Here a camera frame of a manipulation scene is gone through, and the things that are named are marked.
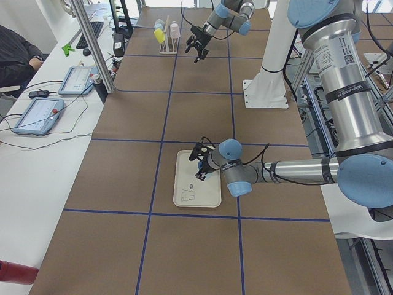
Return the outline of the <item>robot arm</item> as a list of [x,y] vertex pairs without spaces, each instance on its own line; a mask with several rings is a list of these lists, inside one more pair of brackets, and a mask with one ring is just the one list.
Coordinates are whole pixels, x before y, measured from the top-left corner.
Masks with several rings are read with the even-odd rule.
[[221,1],[213,8],[202,27],[189,22],[193,35],[187,39],[185,53],[188,53],[191,48],[195,48],[198,56],[194,63],[204,60],[209,52],[206,46],[221,26],[245,36],[251,28],[250,19],[254,11],[253,1]]
[[248,108],[285,108],[284,86],[295,93],[286,66],[300,40],[302,63],[315,67],[319,82],[307,82],[315,130],[328,153],[311,160],[265,162],[259,153],[241,161],[234,139],[213,145],[202,138],[190,160],[198,161],[196,178],[221,171],[231,195],[249,193],[256,183],[305,186],[337,184],[350,201],[367,208],[392,205],[392,136],[384,132],[373,99],[374,86],[356,50],[360,36],[360,1],[279,1],[272,20],[260,72],[243,82]]

